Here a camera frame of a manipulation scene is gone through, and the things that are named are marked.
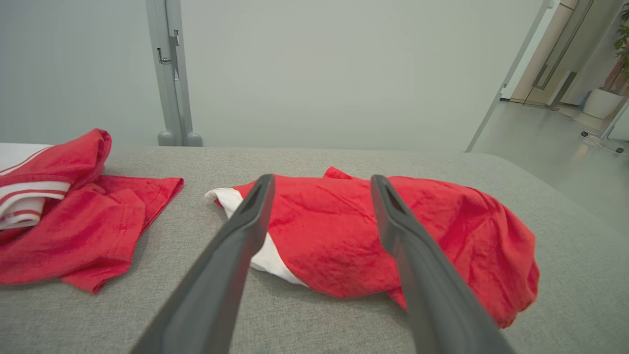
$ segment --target metal latch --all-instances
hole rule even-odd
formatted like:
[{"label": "metal latch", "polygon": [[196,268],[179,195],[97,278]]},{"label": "metal latch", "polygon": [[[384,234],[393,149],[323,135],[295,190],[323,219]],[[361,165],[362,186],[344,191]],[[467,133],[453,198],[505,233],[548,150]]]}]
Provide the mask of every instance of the metal latch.
[{"label": "metal latch", "polygon": [[171,58],[162,58],[162,49],[161,48],[157,49],[157,55],[159,56],[160,64],[172,64],[172,59]]}]

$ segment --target red and white garment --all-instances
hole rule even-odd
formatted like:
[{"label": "red and white garment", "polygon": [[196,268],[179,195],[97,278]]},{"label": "red and white garment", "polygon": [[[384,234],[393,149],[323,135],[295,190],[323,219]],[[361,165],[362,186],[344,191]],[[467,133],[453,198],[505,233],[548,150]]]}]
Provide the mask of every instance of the red and white garment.
[{"label": "red and white garment", "polygon": [[181,178],[101,176],[111,137],[3,144],[0,283],[59,278],[96,293],[131,265],[135,244],[181,190]]},{"label": "red and white garment", "polygon": [[[504,205],[453,183],[389,181],[499,326],[535,300],[535,236]],[[231,217],[254,184],[206,197]],[[322,178],[276,176],[269,232],[251,266],[340,298],[387,292],[406,308],[395,260],[380,244],[370,181],[335,168]]]},{"label": "red and white garment", "polygon": [[[50,147],[0,143],[0,176],[24,166]],[[0,186],[0,230],[37,225],[46,198],[61,200],[69,188],[70,183],[62,181],[31,181]]]}]

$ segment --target gray floor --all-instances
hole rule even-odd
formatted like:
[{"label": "gray floor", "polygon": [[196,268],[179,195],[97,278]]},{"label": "gray floor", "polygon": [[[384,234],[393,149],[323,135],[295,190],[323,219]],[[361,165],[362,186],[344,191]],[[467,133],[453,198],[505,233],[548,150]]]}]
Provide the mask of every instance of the gray floor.
[{"label": "gray floor", "polygon": [[515,163],[629,237],[629,156],[603,150],[583,130],[593,129],[559,112],[500,102],[472,151]]}]

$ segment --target potted plant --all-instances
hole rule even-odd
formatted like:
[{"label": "potted plant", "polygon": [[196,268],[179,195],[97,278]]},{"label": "potted plant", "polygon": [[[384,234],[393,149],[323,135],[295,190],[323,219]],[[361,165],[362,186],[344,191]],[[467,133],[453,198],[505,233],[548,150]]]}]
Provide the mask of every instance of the potted plant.
[{"label": "potted plant", "polygon": [[629,20],[629,8],[621,12],[620,18],[623,24],[616,30],[620,37],[613,44],[618,62],[603,85],[590,93],[583,107],[583,113],[599,119],[607,117],[622,102],[621,94],[629,80],[629,26],[624,25]]}]

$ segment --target crumpled red fabric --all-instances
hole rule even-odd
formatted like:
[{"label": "crumpled red fabric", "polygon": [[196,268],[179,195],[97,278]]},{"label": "crumpled red fabric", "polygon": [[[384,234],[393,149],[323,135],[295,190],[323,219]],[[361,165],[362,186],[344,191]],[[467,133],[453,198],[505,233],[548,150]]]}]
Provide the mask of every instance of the crumpled red fabric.
[{"label": "crumpled red fabric", "polygon": [[[389,181],[499,326],[535,300],[535,236],[509,209],[454,183]],[[245,197],[254,183],[234,189]],[[313,290],[339,298],[387,292],[406,309],[397,266],[379,240],[369,180],[334,167],[323,178],[276,176],[269,234]]]},{"label": "crumpled red fabric", "polygon": [[0,231],[0,283],[59,278],[95,294],[129,269],[138,238],[184,182],[101,176],[110,149],[110,135],[94,129],[0,176],[0,187],[71,183],[63,200],[46,201],[39,224]]}]

